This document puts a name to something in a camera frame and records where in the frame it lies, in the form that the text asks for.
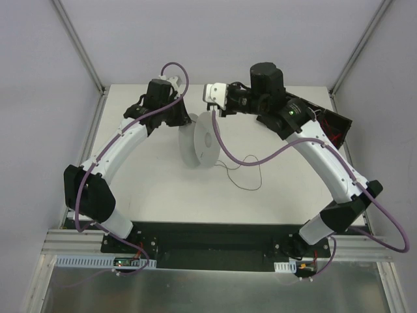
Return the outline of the grey plastic spool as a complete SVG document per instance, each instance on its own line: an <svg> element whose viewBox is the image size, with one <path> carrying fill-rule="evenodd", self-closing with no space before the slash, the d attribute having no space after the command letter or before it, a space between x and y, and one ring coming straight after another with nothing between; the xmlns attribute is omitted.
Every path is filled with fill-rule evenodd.
<svg viewBox="0 0 417 313"><path fill-rule="evenodd" d="M209 112L200 115L190 113L191 123L179 127L179 151L181 159L189 168L211 168L220 155L212 118Z"/></svg>

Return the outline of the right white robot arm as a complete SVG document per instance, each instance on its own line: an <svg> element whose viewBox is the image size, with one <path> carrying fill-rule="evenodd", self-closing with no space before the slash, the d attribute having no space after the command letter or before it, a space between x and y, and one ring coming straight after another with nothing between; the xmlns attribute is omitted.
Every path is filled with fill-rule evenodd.
<svg viewBox="0 0 417 313"><path fill-rule="evenodd" d="M367 180L346 163L310 103L286 91L283 72L274 63L253 65L250 83L249 87L240 82L215 83L206 88L205 102L218 105L221 117L248 113L261 118L268 129L304 157L332 195L332 202L320 213L279 243L283 254L299 260L314 253L321 239L346 231L369 207L370 197L382 192L382 185Z"/></svg>

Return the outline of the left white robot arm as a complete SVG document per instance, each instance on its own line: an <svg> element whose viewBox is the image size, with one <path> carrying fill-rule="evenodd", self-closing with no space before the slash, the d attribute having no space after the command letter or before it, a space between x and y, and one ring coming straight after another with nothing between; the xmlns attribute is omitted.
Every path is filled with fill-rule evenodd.
<svg viewBox="0 0 417 313"><path fill-rule="evenodd" d="M115 246L125 254L137 248L133 223L117 208L110 184L129 154L162 123L169 127L189 125L178 76L160 76L131 105L113 137L80 166L64 171L65 203L71 210L116 235Z"/></svg>

